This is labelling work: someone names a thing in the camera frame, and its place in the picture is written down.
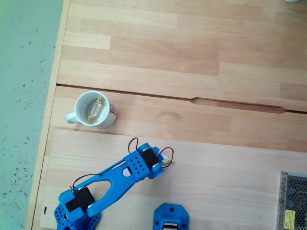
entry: red wire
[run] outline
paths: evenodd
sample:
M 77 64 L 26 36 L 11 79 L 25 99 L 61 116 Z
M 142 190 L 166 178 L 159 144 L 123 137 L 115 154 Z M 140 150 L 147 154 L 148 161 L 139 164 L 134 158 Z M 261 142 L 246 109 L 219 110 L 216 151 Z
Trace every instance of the red wire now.
M 171 147 L 168 147 L 168 146 L 162 148 L 162 149 L 158 152 L 157 157 L 158 157 L 165 149 L 171 149 L 171 150 L 172 150 L 172 158 L 171 158 L 171 161 L 170 161 L 167 165 L 162 166 L 162 168 L 168 167 L 168 166 L 173 162 L 173 157 L 174 157 L 174 149 L 171 148 Z
M 131 145 L 131 143 L 132 143 L 135 139 L 136 139 L 135 150 L 138 149 L 139 139 L 138 139 L 138 138 L 132 138 L 131 141 L 130 141 L 129 144 L 128 144 L 128 152 L 129 152 L 129 153 L 131 153 L 131 152 L 130 152 L 130 145 Z

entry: cable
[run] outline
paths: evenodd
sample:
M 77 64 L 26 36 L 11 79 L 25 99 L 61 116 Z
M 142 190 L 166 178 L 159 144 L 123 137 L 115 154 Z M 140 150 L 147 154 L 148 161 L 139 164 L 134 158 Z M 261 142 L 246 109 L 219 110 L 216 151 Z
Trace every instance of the cable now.
M 80 180 L 80 179 L 82 179 L 82 178 L 84 178 L 84 177 L 86 177 L 86 176 L 97 176 L 97 175 L 102 175 L 102 174 L 104 174 L 104 173 L 110 171 L 111 169 L 114 169 L 114 168 L 116 168 L 116 167 L 121 166 L 121 165 L 122 165 L 123 163 L 125 163 L 125 162 L 126 162 L 125 160 L 122 160 L 122 161 L 120 161 L 120 162 L 118 162 L 118 163 L 115 163 L 115 164 L 111 165 L 110 167 L 106 168 L 105 170 L 103 170 L 102 172 L 97 173 L 97 174 L 95 174 L 95 173 L 90 173 L 90 174 L 86 174 L 86 175 L 80 176 L 80 177 L 78 177 L 78 178 L 73 182 L 72 186 L 70 185 L 70 188 L 71 188 L 71 190 L 72 190 L 73 192 L 75 192 L 75 183 L 76 183 L 78 180 Z
M 166 168 L 166 167 L 170 166 L 170 164 L 173 162 L 173 158 L 174 158 L 174 149 L 171 148 L 171 147 L 168 147 L 168 146 L 162 148 L 162 149 L 158 152 L 157 157 L 158 157 L 165 149 L 171 149 L 171 150 L 172 150 L 172 158 L 171 158 L 171 161 L 170 161 L 167 165 L 162 166 L 162 168 Z
M 138 149 L 139 139 L 138 139 L 138 138 L 132 138 L 131 141 L 130 141 L 129 144 L 128 144 L 128 152 L 129 152 L 129 154 L 131 154 L 131 152 L 130 152 L 130 145 L 131 145 L 131 143 L 132 143 L 135 139 L 136 139 L 135 150 L 137 151 L 137 149 Z M 170 166 L 170 164 L 173 162 L 173 157 L 174 157 L 174 149 L 172 149 L 171 147 L 168 147 L 168 146 L 162 148 L 162 149 L 158 152 L 157 157 L 158 157 L 165 149 L 171 149 L 171 150 L 172 150 L 172 158 L 171 158 L 171 161 L 170 161 L 167 165 L 162 166 L 162 168 L 166 168 L 166 167 Z M 84 178 L 84 177 L 86 177 L 86 176 L 97 176 L 97 175 L 102 175 L 102 174 L 108 172 L 109 170 L 114 169 L 114 168 L 116 168 L 116 167 L 122 165 L 123 163 L 125 163 L 125 160 L 122 160 L 122 161 L 120 161 L 120 162 L 118 162 L 118 163 L 116 163 L 116 164 L 111 165 L 110 167 L 106 168 L 105 170 L 103 170 L 103 171 L 100 172 L 100 173 L 97 173 L 97 174 L 96 174 L 96 173 L 90 173 L 90 174 L 86 174 L 86 175 L 80 176 L 80 177 L 78 177 L 78 178 L 73 182 L 72 185 L 70 185 L 70 188 L 71 188 L 71 190 L 72 190 L 73 192 L 75 192 L 75 183 L 76 183 L 78 180 L 80 180 L 80 179 L 82 179 L 82 178 Z
M 136 139 L 136 146 L 135 146 L 135 150 L 138 150 L 138 144 L 139 144 L 139 139 L 138 138 L 132 138 L 131 141 L 128 144 L 128 152 L 131 154 L 130 152 L 130 145 L 131 143 Z

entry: blue 3d printed part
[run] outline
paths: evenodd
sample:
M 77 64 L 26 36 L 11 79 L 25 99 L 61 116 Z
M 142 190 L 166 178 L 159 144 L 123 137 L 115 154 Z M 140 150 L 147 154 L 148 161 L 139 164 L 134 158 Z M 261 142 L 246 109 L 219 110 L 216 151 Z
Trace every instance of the blue 3d printed part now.
M 157 154 L 157 147 L 148 143 L 124 157 L 109 168 L 80 183 L 73 190 L 60 194 L 60 205 L 55 210 L 58 230 L 92 230 L 100 219 L 100 212 L 118 201 L 135 183 L 146 177 L 153 179 L 164 172 L 163 156 Z M 129 176 L 123 171 L 128 169 Z M 94 182 L 109 181 L 111 186 L 106 194 L 95 201 L 87 186 Z
M 181 205 L 162 204 L 154 211 L 153 230 L 189 229 L 189 215 Z

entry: mug handle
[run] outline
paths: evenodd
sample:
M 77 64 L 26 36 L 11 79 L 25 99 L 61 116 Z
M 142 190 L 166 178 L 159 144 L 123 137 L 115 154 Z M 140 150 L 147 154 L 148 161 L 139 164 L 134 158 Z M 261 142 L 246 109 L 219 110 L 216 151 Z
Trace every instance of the mug handle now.
M 67 114 L 65 117 L 65 120 L 69 124 L 79 123 L 79 119 L 77 118 L 77 115 L 75 112 Z

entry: mug pattern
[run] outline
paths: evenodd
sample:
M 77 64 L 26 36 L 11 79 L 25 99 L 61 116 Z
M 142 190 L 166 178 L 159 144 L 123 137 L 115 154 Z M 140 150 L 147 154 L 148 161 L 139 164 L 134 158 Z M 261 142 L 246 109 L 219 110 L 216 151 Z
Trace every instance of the mug pattern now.
M 112 113 L 114 115 L 116 115 L 116 108 L 115 106 L 110 102 L 110 111 L 109 113 Z

